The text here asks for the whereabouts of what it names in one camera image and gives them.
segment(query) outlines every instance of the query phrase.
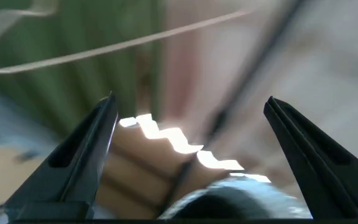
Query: white cord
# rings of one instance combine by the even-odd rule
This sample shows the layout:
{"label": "white cord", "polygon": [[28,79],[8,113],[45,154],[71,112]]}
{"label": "white cord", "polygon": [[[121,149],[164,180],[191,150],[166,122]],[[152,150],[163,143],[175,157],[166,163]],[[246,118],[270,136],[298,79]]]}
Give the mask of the white cord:
{"label": "white cord", "polygon": [[100,48],[92,49],[92,50],[85,50],[83,52],[74,53],[74,54],[65,55],[65,56],[56,57],[56,58],[51,58],[51,59],[46,59],[46,60],[41,60],[38,62],[31,62],[31,63],[22,64],[22,65],[14,65],[14,66],[9,66],[9,67],[4,67],[4,68],[0,68],[0,74],[13,74],[13,73],[18,73],[18,72],[25,72],[25,71],[35,70],[38,68],[49,67],[52,65],[60,65],[63,63],[67,63],[67,62],[73,62],[76,60],[86,59],[86,58],[94,57],[94,56],[101,55],[101,54],[111,53],[111,52],[125,49],[128,47],[133,47],[133,46],[144,44],[147,42],[163,39],[166,37],[171,37],[173,35],[182,34],[185,32],[192,31],[192,30],[200,29],[202,27],[211,26],[214,24],[218,24],[220,22],[237,19],[239,17],[248,15],[251,12],[254,12],[254,10],[252,10],[252,11],[237,11],[237,12],[233,12],[230,14],[226,14],[224,16],[219,16],[219,17],[215,17],[213,19],[196,22],[194,24],[190,24],[187,26],[160,32],[158,34],[152,34],[152,35],[148,35],[145,37],[136,38],[133,40],[128,40],[128,41],[121,42],[118,44],[112,44],[112,45],[108,45],[105,47],[100,47]]}

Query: white cable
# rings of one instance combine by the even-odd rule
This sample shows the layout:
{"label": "white cable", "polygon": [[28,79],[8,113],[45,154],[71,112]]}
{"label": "white cable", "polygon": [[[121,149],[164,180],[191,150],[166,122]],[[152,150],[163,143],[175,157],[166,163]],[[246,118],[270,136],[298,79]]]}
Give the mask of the white cable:
{"label": "white cable", "polygon": [[192,30],[200,29],[202,27],[211,26],[214,24],[218,24],[220,22],[236,19],[236,18],[245,16],[245,15],[248,15],[253,11],[254,10],[252,10],[252,11],[237,11],[237,12],[233,12],[230,14],[226,14],[224,16],[219,16],[219,17],[215,17],[213,19],[196,22],[194,24],[190,24],[187,26],[160,32],[157,34],[148,35],[145,37],[136,38],[133,40],[128,40],[128,41],[121,42],[118,44],[112,44],[112,45],[100,47],[97,49],[86,50],[83,52],[65,55],[65,56],[56,57],[56,58],[51,58],[51,59],[46,59],[46,60],[41,60],[38,62],[31,62],[31,63],[22,64],[22,65],[14,65],[14,66],[9,66],[9,67],[4,67],[4,68],[0,68],[0,74],[12,74],[12,73],[18,73],[18,72],[25,72],[25,71],[29,71],[29,70],[35,70],[38,68],[49,67],[52,65],[60,65],[63,63],[67,63],[67,62],[73,62],[75,60],[81,60],[81,59],[85,59],[85,58],[89,58],[89,57],[94,57],[97,55],[106,54],[106,53],[114,52],[117,50],[125,49],[128,47],[133,47],[133,46],[144,44],[147,42],[163,39],[166,37],[171,37],[173,35],[182,34],[185,32],[192,31]]}

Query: green fabric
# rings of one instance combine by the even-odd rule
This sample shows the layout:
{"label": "green fabric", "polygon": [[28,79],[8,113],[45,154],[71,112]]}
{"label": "green fabric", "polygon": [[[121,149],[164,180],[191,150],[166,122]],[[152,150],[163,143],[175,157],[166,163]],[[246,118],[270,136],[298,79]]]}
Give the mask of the green fabric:
{"label": "green fabric", "polygon": [[[0,9],[31,1],[0,0]],[[159,0],[64,0],[55,14],[25,17],[0,38],[0,67],[45,60],[149,35],[160,30]],[[0,93],[31,117],[67,135],[112,91],[120,117],[134,116],[137,56],[148,55],[152,112],[158,111],[159,42],[13,75],[0,75]]]}

